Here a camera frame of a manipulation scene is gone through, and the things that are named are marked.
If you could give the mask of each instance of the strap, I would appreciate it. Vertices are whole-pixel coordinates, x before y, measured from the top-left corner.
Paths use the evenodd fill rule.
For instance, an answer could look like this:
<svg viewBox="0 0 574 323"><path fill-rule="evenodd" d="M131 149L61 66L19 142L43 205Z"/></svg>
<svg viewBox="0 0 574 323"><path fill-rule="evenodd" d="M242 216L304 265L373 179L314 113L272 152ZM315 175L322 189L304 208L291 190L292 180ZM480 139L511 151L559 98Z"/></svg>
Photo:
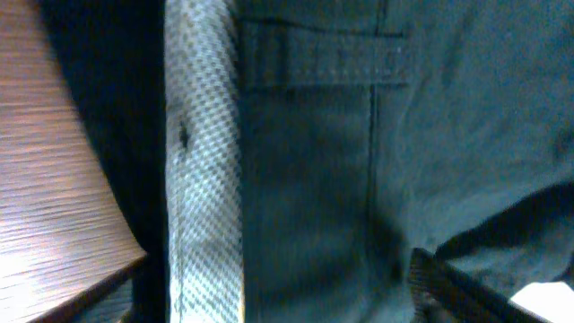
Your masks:
<svg viewBox="0 0 574 323"><path fill-rule="evenodd" d="M241 32L242 84L247 89L406 84L413 74L413 47L406 38L255 22L243 22Z"/></svg>
<svg viewBox="0 0 574 323"><path fill-rule="evenodd" d="M549 323L509 303L504 296L441 262L425 249L413 249L408 283L417 323Z"/></svg>

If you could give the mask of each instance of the patterned fabric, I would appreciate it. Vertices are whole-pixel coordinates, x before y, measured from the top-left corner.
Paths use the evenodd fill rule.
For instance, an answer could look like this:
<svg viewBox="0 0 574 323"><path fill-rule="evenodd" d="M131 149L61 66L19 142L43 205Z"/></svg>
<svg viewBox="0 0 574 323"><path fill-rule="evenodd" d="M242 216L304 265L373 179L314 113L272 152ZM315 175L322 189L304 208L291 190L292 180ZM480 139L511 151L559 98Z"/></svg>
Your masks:
<svg viewBox="0 0 574 323"><path fill-rule="evenodd" d="M238 322L242 256L231 0L166 3L171 322Z"/></svg>

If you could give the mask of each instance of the dark green pants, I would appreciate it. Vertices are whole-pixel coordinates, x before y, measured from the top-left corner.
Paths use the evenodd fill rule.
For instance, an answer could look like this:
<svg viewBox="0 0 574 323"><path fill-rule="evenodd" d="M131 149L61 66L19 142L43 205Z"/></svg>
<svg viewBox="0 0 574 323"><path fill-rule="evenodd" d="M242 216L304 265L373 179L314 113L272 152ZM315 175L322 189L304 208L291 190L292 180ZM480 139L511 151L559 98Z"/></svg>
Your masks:
<svg viewBox="0 0 574 323"><path fill-rule="evenodd" d="M408 322L413 247L508 297L567 270L574 3L242 3L249 322Z"/></svg>

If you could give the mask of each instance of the wooden surface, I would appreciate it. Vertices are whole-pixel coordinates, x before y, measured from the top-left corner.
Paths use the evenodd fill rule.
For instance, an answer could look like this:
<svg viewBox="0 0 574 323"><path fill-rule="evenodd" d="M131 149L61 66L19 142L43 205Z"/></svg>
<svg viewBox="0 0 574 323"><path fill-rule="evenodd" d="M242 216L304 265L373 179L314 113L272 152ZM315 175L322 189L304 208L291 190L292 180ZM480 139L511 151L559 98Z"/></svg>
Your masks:
<svg viewBox="0 0 574 323"><path fill-rule="evenodd" d="M144 257L30 2L0 6L0 320L27 322Z"/></svg>

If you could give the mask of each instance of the dark fabric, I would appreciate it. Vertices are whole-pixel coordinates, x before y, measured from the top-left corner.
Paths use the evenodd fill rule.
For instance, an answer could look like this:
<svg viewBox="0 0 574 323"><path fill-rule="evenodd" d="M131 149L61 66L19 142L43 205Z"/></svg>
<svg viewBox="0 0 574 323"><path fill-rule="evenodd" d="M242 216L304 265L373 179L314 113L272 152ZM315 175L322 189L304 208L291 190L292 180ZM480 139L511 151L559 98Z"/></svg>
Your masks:
<svg viewBox="0 0 574 323"><path fill-rule="evenodd" d="M413 247L507 297L567 270L571 1L243 3L243 26L322 35L304 50L258 39L281 46L240 66L261 82L240 84L239 102L248 321L408 322ZM270 68L304 68L298 55L350 35L405 38L413 80L265 84Z"/></svg>
<svg viewBox="0 0 574 323"><path fill-rule="evenodd" d="M311 85L406 84L415 50L404 38L325 34L272 23L243 23L247 89Z"/></svg>
<svg viewBox="0 0 574 323"><path fill-rule="evenodd" d="M161 0L39 3L91 145L135 238L151 257L152 267L134 280L134 303L146 310L144 318L163 321L164 4Z"/></svg>

